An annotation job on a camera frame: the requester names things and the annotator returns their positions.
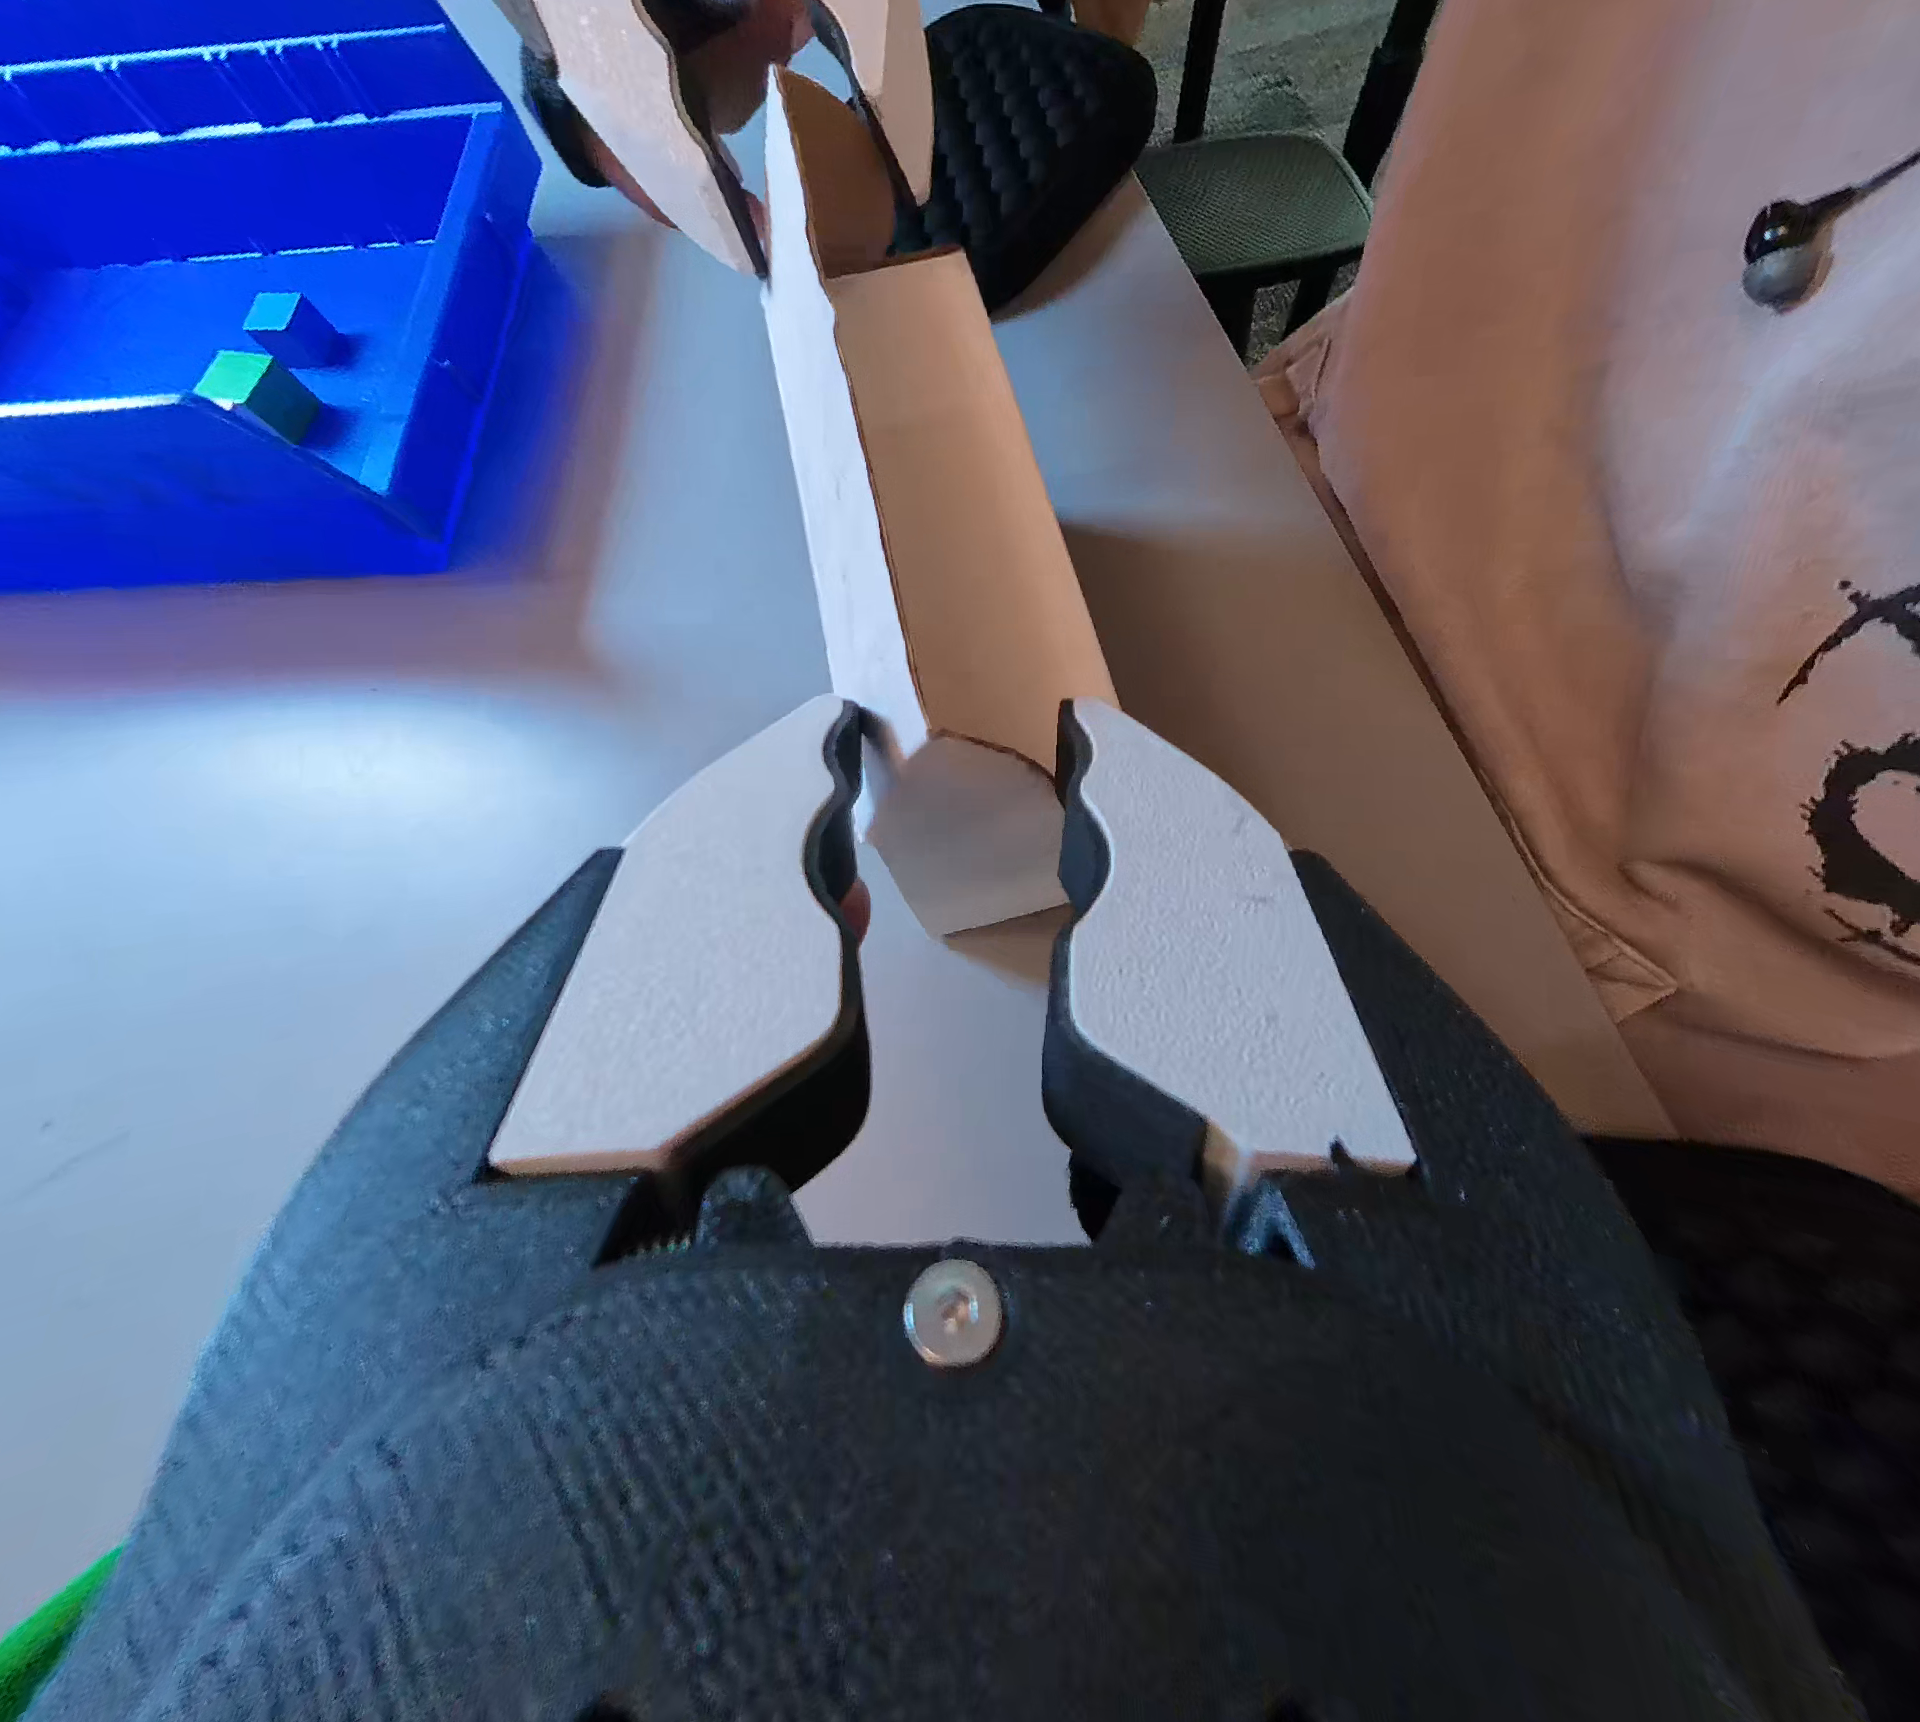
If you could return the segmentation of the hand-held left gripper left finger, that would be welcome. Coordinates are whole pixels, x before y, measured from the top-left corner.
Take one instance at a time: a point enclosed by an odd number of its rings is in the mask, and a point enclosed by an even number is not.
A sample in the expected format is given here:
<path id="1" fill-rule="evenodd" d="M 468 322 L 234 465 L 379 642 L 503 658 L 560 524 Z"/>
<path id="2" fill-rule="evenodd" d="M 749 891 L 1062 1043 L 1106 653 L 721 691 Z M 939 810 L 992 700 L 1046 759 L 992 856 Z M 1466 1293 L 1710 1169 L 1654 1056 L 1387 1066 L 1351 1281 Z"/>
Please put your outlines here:
<path id="1" fill-rule="evenodd" d="M 628 833 L 492 1134 L 495 1174 L 689 1181 L 727 1142 L 777 1154 L 777 1103 L 863 1046 L 857 788 L 857 708 L 819 694 Z"/>

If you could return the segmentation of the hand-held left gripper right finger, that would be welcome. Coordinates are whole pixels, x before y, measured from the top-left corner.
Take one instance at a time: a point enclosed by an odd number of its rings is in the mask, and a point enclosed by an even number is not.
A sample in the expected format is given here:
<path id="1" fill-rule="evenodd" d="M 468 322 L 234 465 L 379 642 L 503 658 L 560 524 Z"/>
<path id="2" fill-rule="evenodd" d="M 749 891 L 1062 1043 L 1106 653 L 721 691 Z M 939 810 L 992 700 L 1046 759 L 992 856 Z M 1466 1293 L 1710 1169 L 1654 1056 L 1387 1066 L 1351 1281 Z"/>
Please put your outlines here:
<path id="1" fill-rule="evenodd" d="M 1134 1189 L 1193 1192 L 1246 1256 L 1322 1266 L 1283 1181 L 1403 1181 L 1418 1146 L 1281 833 L 1102 698 L 1057 726 L 1059 881 L 1043 1113 L 1088 1237 Z"/>

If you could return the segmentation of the blue cube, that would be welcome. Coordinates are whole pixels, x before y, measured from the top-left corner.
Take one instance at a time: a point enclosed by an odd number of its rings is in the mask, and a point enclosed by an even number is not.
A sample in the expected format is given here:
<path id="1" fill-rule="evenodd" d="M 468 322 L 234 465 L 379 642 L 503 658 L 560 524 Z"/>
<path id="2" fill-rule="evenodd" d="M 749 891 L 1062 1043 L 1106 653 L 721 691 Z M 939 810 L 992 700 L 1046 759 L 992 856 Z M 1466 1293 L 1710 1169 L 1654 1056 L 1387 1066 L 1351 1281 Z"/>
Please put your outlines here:
<path id="1" fill-rule="evenodd" d="M 350 359 L 348 335 L 302 292 L 253 293 L 242 330 L 263 354 L 292 369 L 323 369 Z"/>

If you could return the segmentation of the blue plastic divider bin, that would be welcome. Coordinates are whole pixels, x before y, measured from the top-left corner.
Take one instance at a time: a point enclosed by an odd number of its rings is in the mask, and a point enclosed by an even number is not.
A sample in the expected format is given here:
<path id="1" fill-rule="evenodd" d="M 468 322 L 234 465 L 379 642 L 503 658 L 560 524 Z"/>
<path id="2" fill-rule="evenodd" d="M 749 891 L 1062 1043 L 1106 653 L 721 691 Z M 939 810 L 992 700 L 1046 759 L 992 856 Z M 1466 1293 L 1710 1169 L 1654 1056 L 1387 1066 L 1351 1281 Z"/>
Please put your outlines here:
<path id="1" fill-rule="evenodd" d="M 1 0 L 1 588 L 448 568 L 540 155 L 438 0 Z M 253 293 L 348 362 L 288 443 L 197 400 Z"/>

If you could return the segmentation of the white cardboard box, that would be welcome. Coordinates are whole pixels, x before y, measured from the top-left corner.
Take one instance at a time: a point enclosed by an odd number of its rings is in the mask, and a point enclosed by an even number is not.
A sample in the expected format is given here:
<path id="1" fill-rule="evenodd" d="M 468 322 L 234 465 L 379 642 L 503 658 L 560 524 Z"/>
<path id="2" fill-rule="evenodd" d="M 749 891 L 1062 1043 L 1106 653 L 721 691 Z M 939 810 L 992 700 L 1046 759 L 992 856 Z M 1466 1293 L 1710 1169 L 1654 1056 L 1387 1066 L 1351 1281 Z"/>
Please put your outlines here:
<path id="1" fill-rule="evenodd" d="M 959 250 L 887 254 L 851 108 L 763 103 L 771 350 L 832 687 L 857 704 L 861 836 L 934 937 L 1063 902 L 1066 701 L 1117 704 L 1028 424 Z"/>

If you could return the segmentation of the green cube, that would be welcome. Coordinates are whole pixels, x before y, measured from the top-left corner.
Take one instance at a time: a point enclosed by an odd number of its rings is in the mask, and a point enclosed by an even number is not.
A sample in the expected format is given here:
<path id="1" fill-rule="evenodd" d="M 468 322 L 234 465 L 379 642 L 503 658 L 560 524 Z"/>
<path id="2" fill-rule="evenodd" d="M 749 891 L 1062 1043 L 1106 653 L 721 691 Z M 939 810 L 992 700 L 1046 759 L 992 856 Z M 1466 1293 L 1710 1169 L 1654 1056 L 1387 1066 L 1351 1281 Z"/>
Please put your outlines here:
<path id="1" fill-rule="evenodd" d="M 252 347 L 220 347 L 206 362 L 191 396 L 295 448 L 309 442 L 323 408 L 284 362 Z"/>

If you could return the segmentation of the dark grey chair seat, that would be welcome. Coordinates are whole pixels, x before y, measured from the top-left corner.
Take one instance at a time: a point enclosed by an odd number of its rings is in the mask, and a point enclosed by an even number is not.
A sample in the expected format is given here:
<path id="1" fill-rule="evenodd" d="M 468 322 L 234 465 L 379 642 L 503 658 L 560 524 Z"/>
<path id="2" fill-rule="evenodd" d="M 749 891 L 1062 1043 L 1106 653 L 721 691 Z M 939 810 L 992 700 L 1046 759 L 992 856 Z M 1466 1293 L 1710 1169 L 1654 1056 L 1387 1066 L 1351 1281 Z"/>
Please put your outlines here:
<path id="1" fill-rule="evenodd" d="M 1196 280 L 1264 286 L 1343 263 L 1373 219 L 1363 181 L 1316 134 L 1172 141 L 1143 149 L 1136 176 Z"/>

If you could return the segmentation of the green plastic bin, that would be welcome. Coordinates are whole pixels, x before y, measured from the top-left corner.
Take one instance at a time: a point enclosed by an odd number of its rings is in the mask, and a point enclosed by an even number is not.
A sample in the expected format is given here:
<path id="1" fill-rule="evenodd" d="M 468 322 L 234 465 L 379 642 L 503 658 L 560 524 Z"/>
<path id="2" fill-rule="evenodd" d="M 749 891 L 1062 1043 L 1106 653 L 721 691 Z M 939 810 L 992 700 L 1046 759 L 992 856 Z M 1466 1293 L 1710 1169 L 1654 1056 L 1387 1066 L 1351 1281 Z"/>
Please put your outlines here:
<path id="1" fill-rule="evenodd" d="M 31 1705 L 111 1580 L 122 1554 L 120 1543 L 109 1548 L 1 1637 L 1 1720 L 20 1720 Z"/>

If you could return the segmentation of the hoodie drawstring metal tip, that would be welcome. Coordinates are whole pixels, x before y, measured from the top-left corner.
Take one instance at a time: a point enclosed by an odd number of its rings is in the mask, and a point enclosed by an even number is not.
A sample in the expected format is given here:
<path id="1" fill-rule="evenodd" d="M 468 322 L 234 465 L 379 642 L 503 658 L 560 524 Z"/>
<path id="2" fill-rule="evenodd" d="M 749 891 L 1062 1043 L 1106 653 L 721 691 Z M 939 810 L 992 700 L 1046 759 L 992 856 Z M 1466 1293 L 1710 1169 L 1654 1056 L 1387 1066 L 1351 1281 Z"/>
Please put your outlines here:
<path id="1" fill-rule="evenodd" d="M 1908 149 L 1874 174 L 1820 195 L 1766 202 L 1742 236 L 1739 292 L 1775 315 L 1799 307 L 1830 266 L 1835 221 L 1915 166 L 1917 149 Z"/>

